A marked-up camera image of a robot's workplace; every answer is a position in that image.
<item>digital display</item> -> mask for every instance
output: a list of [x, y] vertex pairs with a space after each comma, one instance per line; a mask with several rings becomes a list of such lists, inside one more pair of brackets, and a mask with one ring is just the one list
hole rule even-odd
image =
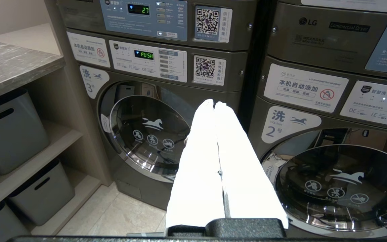
[[128, 4], [128, 12], [149, 15], [149, 6]]
[[138, 58], [153, 60], [153, 53], [152, 52], [134, 50], [134, 55], [135, 55], [135, 57], [138, 57]]

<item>gray marble countertop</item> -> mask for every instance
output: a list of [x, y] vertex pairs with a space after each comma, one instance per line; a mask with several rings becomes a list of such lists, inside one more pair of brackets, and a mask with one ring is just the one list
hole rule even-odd
[[61, 55], [0, 43], [0, 95], [65, 66]]

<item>beige floor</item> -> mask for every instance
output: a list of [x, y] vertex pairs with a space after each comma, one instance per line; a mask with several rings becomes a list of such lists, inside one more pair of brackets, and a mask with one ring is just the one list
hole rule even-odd
[[100, 186], [58, 235], [126, 236], [164, 230], [164, 210], [120, 193], [112, 183]]

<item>stacked washer dryer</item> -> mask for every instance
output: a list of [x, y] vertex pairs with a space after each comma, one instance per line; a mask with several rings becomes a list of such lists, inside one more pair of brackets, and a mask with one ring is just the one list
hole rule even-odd
[[387, 238], [387, 1], [279, 0], [249, 139], [289, 237]]
[[206, 99], [237, 110], [256, 0], [58, 0], [119, 191], [166, 209]]

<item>black handle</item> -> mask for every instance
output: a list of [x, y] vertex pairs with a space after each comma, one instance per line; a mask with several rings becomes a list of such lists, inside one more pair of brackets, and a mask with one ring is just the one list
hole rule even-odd
[[40, 187], [42, 187], [44, 184], [46, 184], [49, 180], [50, 180], [49, 177], [46, 178], [46, 179], [44, 179], [44, 181], [42, 181], [40, 184], [38, 184], [38, 185], [34, 188], [34, 190], [38, 190]]
[[5, 111], [0, 112], [0, 119], [7, 117], [8, 115], [12, 114], [14, 112], [14, 109], [9, 108]]

